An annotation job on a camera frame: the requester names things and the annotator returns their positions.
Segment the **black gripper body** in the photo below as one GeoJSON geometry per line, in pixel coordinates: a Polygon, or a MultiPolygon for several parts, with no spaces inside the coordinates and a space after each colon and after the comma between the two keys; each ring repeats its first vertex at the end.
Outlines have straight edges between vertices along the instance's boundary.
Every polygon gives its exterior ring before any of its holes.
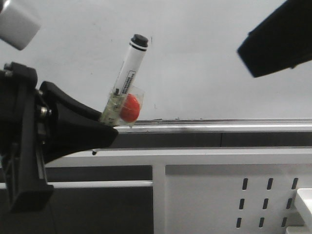
{"type": "Polygon", "coordinates": [[[11,213],[42,211],[54,190],[39,143],[37,81],[36,70],[20,63],[0,71],[0,164],[11,213]]]}

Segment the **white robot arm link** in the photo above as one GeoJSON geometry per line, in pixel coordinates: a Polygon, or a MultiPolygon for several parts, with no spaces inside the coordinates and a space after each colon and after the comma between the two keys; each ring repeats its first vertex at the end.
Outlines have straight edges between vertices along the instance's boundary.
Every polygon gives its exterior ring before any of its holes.
{"type": "Polygon", "coordinates": [[[23,50],[41,28],[41,19],[35,5],[29,0],[2,0],[0,2],[0,39],[23,50]]]}

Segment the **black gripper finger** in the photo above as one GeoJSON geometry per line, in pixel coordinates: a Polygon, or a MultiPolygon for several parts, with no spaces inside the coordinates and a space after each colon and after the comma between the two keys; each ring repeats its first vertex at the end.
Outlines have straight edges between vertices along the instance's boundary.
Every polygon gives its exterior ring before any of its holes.
{"type": "Polygon", "coordinates": [[[45,163],[112,145],[118,131],[99,122],[101,112],[78,102],[52,82],[43,82],[40,90],[43,101],[52,111],[47,118],[47,139],[43,147],[45,163]]]}
{"type": "Polygon", "coordinates": [[[254,78],[312,59],[312,2],[287,0],[242,42],[237,53],[254,78]]]}

